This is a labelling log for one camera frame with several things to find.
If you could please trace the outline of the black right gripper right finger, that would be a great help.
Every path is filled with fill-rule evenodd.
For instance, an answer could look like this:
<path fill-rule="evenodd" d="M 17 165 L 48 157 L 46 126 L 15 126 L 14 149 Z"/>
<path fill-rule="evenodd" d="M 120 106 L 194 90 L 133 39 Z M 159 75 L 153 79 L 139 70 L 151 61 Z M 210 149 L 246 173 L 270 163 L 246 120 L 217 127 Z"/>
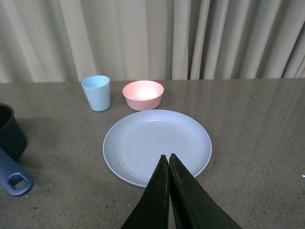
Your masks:
<path fill-rule="evenodd" d="M 239 229 L 240 226 L 219 207 L 180 159 L 171 154 L 170 195 L 177 229 Z"/>

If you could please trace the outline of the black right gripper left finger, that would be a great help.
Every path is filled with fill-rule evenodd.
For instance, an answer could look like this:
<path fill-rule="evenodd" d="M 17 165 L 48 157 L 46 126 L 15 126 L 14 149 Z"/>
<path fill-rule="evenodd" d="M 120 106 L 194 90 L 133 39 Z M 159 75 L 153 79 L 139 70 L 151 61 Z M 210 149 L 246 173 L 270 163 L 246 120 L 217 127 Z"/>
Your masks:
<path fill-rule="evenodd" d="M 167 229 L 169 219 L 170 169 L 165 155 L 160 160 L 147 187 L 123 229 Z"/>

